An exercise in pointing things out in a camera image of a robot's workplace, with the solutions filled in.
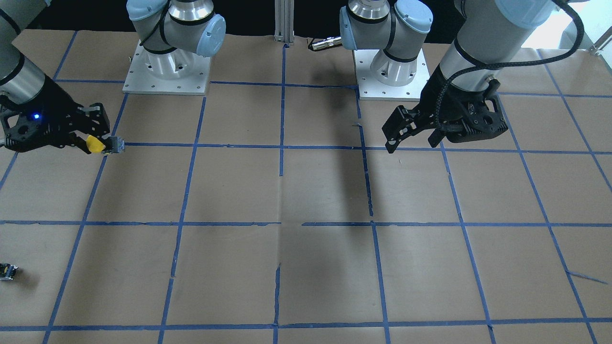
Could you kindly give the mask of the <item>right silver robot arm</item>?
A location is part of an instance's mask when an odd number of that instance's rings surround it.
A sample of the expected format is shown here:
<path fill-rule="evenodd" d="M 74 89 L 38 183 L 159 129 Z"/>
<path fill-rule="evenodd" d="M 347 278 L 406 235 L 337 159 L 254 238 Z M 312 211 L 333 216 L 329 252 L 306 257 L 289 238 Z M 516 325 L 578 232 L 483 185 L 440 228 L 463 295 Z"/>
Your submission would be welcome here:
<path fill-rule="evenodd" d="M 124 140 L 111 134 L 101 103 L 82 105 L 40 68 L 44 46 L 59 55 L 55 39 L 38 41 L 36 60 L 21 34 L 50 0 L 1 2 L 1 146 L 24 153 L 51 146 L 86 154 L 118 154 Z M 208 65 L 225 39 L 227 22 L 211 0 L 129 0 L 127 17 L 138 34 L 125 92 L 203 94 Z"/>

